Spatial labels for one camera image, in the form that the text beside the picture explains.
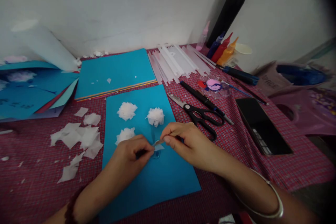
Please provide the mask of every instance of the purple stool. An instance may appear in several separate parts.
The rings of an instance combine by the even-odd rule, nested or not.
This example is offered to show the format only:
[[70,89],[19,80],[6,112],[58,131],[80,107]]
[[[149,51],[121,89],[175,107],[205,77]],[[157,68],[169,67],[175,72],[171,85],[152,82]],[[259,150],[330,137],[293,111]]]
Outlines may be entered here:
[[301,90],[271,100],[302,134],[336,135],[336,98],[328,90]]

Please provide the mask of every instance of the hand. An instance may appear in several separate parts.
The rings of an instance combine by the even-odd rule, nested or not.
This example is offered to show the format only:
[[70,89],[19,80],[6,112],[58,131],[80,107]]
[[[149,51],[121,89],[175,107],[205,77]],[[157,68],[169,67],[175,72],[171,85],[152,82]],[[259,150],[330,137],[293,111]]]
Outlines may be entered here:
[[[147,152],[137,159],[136,153],[143,149]],[[106,170],[118,182],[115,186],[121,192],[141,172],[153,154],[154,147],[143,135],[137,135],[118,144],[103,171]]]
[[[174,131],[179,131],[178,136],[184,139],[184,143],[169,135]],[[191,123],[188,127],[180,122],[169,123],[162,131],[160,139],[191,165],[217,174],[223,166],[223,157],[229,155]]]

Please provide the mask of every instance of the black phone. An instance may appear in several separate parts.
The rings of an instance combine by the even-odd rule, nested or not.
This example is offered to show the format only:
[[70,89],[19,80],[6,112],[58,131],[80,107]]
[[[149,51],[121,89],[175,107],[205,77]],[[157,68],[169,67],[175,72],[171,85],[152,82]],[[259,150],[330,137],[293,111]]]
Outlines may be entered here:
[[262,154],[293,153],[256,99],[236,99],[236,103],[245,126]]

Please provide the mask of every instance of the silver bangle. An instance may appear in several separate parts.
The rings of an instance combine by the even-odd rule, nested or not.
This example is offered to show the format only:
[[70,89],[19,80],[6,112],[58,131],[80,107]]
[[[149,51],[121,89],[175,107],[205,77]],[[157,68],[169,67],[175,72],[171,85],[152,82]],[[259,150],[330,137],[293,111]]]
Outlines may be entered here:
[[238,195],[236,194],[236,197],[239,199],[239,201],[247,208],[249,209],[251,212],[261,216],[261,217],[264,217],[264,218],[268,218],[268,219],[276,219],[276,218],[281,218],[283,216],[283,212],[284,212],[284,206],[282,205],[282,201],[280,199],[280,196],[279,194],[277,193],[276,189],[272,186],[271,182],[268,181],[267,179],[265,179],[261,174],[259,174],[258,172],[256,172],[255,170],[252,170],[254,171],[255,173],[257,173],[260,177],[262,177],[263,180],[265,180],[265,182],[273,189],[273,191],[275,192],[275,195],[278,199],[278,203],[279,203],[279,209],[278,211],[273,214],[273,215],[265,215],[265,214],[261,214],[261,213],[258,213],[254,210],[252,210],[249,206],[247,206],[244,202],[242,202],[242,200],[238,197]]

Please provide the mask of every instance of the pink paint bottle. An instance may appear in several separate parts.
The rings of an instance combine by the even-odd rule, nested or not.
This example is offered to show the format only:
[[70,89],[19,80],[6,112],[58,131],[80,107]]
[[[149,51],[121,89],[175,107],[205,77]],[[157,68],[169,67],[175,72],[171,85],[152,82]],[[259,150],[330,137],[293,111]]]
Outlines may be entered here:
[[208,21],[208,23],[206,24],[206,27],[204,28],[202,35],[198,40],[198,43],[196,45],[197,51],[201,51],[204,46],[205,40],[207,39],[206,37],[208,35],[208,31],[209,31],[209,24],[210,24],[210,21]]

